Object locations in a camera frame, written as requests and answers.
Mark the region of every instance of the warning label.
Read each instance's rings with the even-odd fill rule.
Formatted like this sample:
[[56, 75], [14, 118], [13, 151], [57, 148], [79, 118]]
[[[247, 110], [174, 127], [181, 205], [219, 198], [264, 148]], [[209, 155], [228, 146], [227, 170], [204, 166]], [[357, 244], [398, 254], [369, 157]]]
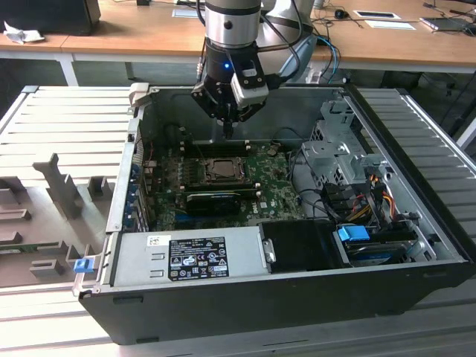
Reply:
[[224, 237], [170, 240], [169, 262], [172, 281], [229, 276]]

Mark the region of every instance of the circuit board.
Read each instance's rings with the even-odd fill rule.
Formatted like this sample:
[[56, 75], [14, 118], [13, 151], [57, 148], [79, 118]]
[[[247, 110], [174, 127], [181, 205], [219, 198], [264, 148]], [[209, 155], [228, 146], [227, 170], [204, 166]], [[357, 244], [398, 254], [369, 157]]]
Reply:
[[184, 162], [201, 159], [184, 158], [179, 150], [169, 150], [158, 158], [160, 188], [152, 194], [155, 200], [155, 229], [174, 231], [245, 227], [275, 219], [304, 218], [298, 195], [287, 178], [288, 161], [285, 154], [270, 153], [270, 148], [271, 144], [252, 145], [247, 156], [239, 158], [243, 163], [246, 179], [260, 184], [259, 197], [240, 200], [237, 214], [207, 217], [192, 217], [187, 214], [184, 206], [187, 191], [180, 182]]

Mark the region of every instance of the computer mouse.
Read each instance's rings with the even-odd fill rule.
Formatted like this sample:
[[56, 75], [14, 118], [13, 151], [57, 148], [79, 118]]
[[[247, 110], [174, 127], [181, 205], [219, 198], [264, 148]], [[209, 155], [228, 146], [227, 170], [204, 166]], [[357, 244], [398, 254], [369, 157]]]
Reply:
[[476, 36], [476, 26], [466, 26], [463, 32], [468, 36]]
[[337, 9], [334, 12], [334, 17], [338, 20], [343, 20], [343, 19], [346, 19], [347, 17], [349, 17], [349, 13], [345, 10]]

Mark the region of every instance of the wooden desk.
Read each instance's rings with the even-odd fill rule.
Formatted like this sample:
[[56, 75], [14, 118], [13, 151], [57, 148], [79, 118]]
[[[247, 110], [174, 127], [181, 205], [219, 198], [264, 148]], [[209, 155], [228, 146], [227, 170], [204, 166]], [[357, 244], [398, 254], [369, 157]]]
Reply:
[[[101, 20], [93, 36], [48, 36], [47, 42], [17, 45], [2, 37], [0, 57], [57, 60], [70, 86], [77, 85], [74, 61], [178, 62], [197, 63], [205, 29], [197, 19], [172, 17], [171, 4], [152, 3], [137, 7], [135, 1], [99, 0]], [[403, 20], [438, 17], [420, 0], [333, 0], [344, 6], [354, 19], [353, 10], [390, 11]], [[470, 10], [471, 5], [438, 1], [450, 9]], [[314, 17], [334, 19], [335, 8], [313, 13]], [[335, 20], [329, 29], [332, 42], [341, 51], [341, 68], [394, 71], [433, 71], [472, 73], [476, 69], [476, 39], [462, 33], [432, 33], [422, 23], [411, 23], [416, 30], [371, 28], [360, 21]], [[316, 25], [325, 34], [325, 27]], [[315, 50], [311, 65], [321, 68], [329, 60], [329, 49]]]
[[205, 28], [198, 19], [172, 17], [175, 6], [100, 0], [101, 19], [93, 36], [69, 36], [64, 52], [199, 56]]
[[[361, 19], [353, 10], [387, 11], [409, 21], [416, 30], [393, 30], [371, 28], [367, 23], [359, 21], [360, 28], [352, 21], [333, 22], [329, 28], [332, 43], [336, 45], [342, 55], [344, 67], [355, 68], [358, 65], [365, 69], [387, 68], [389, 65], [400, 65], [403, 68], [409, 65], [412, 68], [421, 66], [426, 71], [431, 67], [454, 67], [455, 71], [473, 72], [476, 68], [476, 38], [464, 33], [432, 33], [429, 26], [419, 21], [421, 17], [440, 17], [432, 9], [422, 6], [420, 0], [335, 0], [335, 4], [345, 7], [353, 19]], [[468, 11], [473, 7], [453, 1], [438, 1], [438, 8], [448, 16], [450, 9]], [[336, 7], [326, 10], [316, 10], [314, 17], [334, 18]], [[323, 25], [316, 25], [321, 34], [326, 34]], [[314, 59], [323, 59], [316, 51]]]

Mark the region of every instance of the blue cable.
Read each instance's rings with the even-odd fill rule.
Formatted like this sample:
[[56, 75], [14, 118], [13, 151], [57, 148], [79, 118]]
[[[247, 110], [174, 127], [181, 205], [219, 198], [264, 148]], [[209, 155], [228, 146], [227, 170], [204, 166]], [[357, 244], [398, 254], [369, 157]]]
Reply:
[[329, 82], [328, 82], [328, 83], [331, 83], [332, 78], [334, 77], [334, 74], [335, 74], [336, 71], [337, 71], [337, 53], [335, 52], [335, 47], [333, 46], [332, 43], [330, 43], [329, 41], [327, 41], [327, 40], [326, 40], [325, 38], [323, 38], [323, 37], [320, 37], [320, 36], [319, 36], [318, 38], [319, 38], [322, 42], [324, 42], [326, 45], [329, 46], [329, 48], [331, 49], [332, 54], [333, 54], [333, 56], [334, 56], [334, 69], [332, 70], [332, 74], [331, 74], [331, 76], [330, 76], [330, 78], [329, 78]]

